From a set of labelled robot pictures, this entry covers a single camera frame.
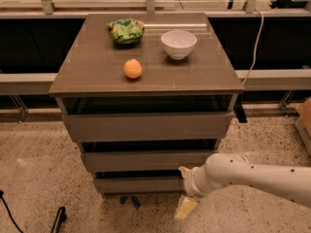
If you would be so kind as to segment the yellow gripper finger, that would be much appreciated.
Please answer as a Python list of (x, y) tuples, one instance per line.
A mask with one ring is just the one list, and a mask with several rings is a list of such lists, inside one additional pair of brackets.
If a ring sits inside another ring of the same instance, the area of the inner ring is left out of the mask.
[(178, 170), (181, 172), (182, 178), (186, 180), (190, 176), (190, 169), (185, 166), (180, 166)]
[(179, 199), (174, 218), (178, 220), (185, 219), (194, 210), (197, 204), (198, 204), (197, 200), (182, 195)]

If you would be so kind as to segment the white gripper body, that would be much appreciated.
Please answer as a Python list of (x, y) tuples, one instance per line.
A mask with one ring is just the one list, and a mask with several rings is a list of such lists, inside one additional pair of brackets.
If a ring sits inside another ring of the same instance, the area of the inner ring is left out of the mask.
[(190, 197), (202, 199), (211, 192), (208, 176), (203, 166), (187, 169), (183, 178), (185, 192)]

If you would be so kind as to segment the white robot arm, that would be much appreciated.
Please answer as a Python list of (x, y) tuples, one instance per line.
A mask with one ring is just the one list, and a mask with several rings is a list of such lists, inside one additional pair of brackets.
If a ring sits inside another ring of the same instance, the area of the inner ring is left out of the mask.
[(182, 195), (174, 218), (185, 219), (199, 201), (211, 192), (229, 185), (245, 185), (311, 206), (311, 168), (261, 165), (238, 154), (215, 153), (199, 167), (180, 166), (185, 195)]

